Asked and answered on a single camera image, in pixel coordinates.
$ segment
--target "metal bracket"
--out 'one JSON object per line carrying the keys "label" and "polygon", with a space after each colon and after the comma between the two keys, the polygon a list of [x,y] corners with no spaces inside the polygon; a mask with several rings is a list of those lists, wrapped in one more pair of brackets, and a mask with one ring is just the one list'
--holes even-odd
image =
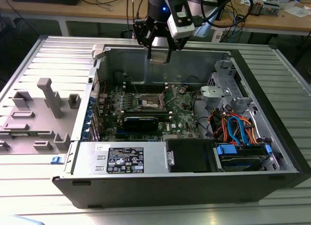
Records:
{"label": "metal bracket", "polygon": [[230,101],[230,105],[236,113],[243,113],[251,104],[253,100],[251,98],[233,98]]}
{"label": "metal bracket", "polygon": [[174,166],[175,162],[174,162],[174,154],[173,151],[167,151],[166,152],[167,155],[167,164],[169,166]]}
{"label": "metal bracket", "polygon": [[93,60],[97,60],[103,56],[105,56],[105,44],[94,44],[92,48],[92,58]]}
{"label": "metal bracket", "polygon": [[274,154],[270,154],[270,156],[265,159],[262,166],[265,167],[268,171],[279,171],[280,170],[280,165],[278,164]]}

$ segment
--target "blue drive bracket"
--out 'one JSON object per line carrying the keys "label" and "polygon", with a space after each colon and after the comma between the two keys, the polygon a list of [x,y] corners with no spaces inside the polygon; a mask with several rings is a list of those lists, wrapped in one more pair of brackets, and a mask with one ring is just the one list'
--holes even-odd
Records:
{"label": "blue drive bracket", "polygon": [[236,155],[238,153],[234,145],[219,145],[216,149],[218,155]]}

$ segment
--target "power supply label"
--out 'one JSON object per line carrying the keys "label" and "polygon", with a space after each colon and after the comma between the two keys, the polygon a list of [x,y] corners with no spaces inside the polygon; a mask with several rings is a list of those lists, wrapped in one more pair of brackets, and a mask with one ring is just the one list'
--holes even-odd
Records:
{"label": "power supply label", "polygon": [[144,148],[109,148],[107,173],[144,173]]}

